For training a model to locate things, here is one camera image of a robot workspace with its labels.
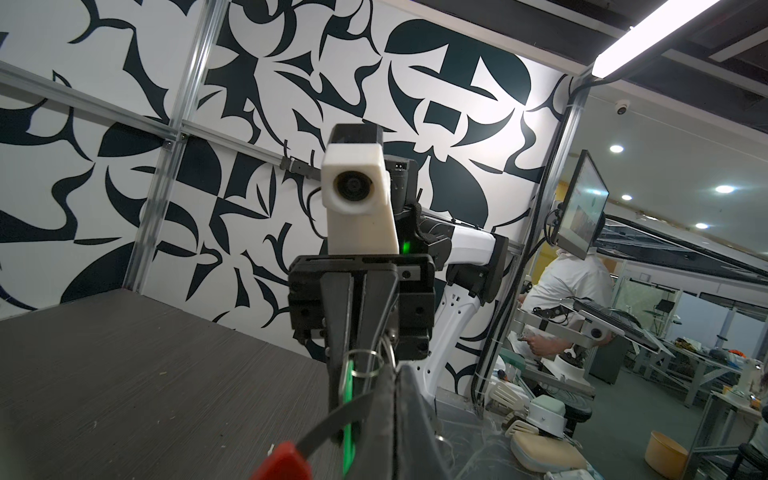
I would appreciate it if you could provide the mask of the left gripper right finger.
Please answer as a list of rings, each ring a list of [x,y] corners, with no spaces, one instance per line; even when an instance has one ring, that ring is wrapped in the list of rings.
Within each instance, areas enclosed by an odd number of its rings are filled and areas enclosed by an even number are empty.
[[[449,469],[440,450],[416,374],[401,365],[395,380],[395,478],[449,479]]]

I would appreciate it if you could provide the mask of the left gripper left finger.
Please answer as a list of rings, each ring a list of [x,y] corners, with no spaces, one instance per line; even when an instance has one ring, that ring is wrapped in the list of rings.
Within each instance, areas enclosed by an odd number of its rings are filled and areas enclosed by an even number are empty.
[[[377,378],[372,401],[360,430],[354,460],[345,479],[397,478],[397,374],[385,365]]]

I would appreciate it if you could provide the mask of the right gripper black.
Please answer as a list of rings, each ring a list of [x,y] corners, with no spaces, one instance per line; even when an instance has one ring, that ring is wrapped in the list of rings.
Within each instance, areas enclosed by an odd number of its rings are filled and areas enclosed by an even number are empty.
[[[323,340],[328,408],[342,403],[347,352],[357,372],[372,372],[372,351],[390,337],[398,360],[428,353],[434,327],[435,266],[426,254],[299,256],[289,269],[288,302],[294,338]]]

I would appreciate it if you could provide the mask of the large wire keyring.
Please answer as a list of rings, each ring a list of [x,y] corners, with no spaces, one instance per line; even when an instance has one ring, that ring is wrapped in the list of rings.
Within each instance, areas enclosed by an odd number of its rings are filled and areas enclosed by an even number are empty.
[[[342,435],[342,449],[347,445],[353,445],[351,427],[355,422],[362,422],[370,410],[372,393],[370,391],[355,393],[356,380],[369,380],[379,375],[381,369],[386,366],[395,366],[396,358],[394,347],[388,336],[379,338],[376,349],[372,351],[378,361],[377,367],[372,372],[357,372],[353,354],[357,349],[347,352],[347,359],[343,369],[343,395],[342,403],[331,411],[319,424],[307,433],[296,445],[300,453],[309,459],[324,443],[333,439],[338,433]]]

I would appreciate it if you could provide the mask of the red key tag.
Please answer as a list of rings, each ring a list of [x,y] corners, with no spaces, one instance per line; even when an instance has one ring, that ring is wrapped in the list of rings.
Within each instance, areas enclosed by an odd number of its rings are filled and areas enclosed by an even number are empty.
[[[312,480],[307,459],[290,442],[276,446],[272,453],[251,474],[250,480]]]

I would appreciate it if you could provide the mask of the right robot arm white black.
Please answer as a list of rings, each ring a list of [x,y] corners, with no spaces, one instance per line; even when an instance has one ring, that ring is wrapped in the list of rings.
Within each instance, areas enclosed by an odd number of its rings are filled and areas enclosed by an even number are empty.
[[[399,253],[304,255],[289,269],[291,327],[307,348],[324,341],[330,408],[342,402],[345,374],[372,376],[382,340],[434,402],[451,350],[502,283],[508,239],[424,214],[415,161],[387,155],[383,162]]]

